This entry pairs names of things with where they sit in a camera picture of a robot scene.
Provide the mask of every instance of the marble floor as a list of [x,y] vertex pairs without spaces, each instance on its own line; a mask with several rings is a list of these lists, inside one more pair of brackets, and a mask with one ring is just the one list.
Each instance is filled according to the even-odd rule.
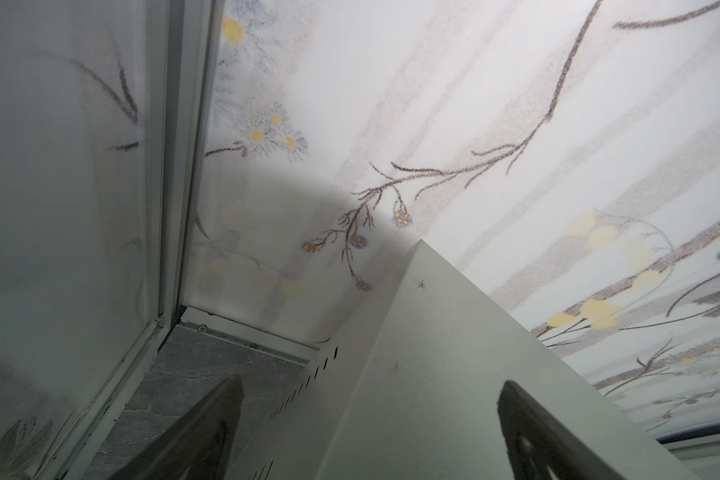
[[108,478],[222,379],[238,373],[245,399],[231,466],[269,407],[301,369],[295,363],[177,326],[83,478]]

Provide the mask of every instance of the floor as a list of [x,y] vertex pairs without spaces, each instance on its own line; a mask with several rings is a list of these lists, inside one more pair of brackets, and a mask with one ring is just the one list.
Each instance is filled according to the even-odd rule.
[[103,480],[114,474],[221,380],[238,373],[245,399],[231,466],[269,407],[301,369],[295,363],[177,326],[83,478]]

